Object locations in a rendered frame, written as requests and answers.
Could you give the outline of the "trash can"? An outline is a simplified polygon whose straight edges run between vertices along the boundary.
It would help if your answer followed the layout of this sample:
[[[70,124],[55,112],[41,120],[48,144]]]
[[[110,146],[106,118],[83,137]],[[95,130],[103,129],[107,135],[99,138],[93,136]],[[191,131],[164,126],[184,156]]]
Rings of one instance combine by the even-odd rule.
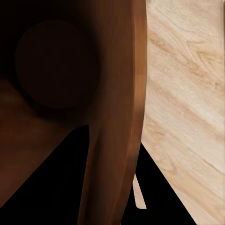
[[[146,0],[0,0],[0,209],[74,129],[77,225],[120,225],[140,151]]]

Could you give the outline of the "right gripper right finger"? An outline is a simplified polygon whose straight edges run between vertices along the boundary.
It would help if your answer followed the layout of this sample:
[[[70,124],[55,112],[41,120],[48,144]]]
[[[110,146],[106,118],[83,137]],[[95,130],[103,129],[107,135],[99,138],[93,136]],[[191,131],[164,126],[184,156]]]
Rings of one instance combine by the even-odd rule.
[[[136,206],[132,185],[120,225],[196,225],[142,143],[135,174],[146,209]]]

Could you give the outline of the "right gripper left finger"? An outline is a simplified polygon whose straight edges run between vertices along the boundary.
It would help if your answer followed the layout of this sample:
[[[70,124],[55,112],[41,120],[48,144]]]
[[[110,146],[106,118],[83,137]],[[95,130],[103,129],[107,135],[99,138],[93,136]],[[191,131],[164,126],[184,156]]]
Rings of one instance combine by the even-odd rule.
[[[90,143],[72,130],[0,209],[0,225],[77,225]]]

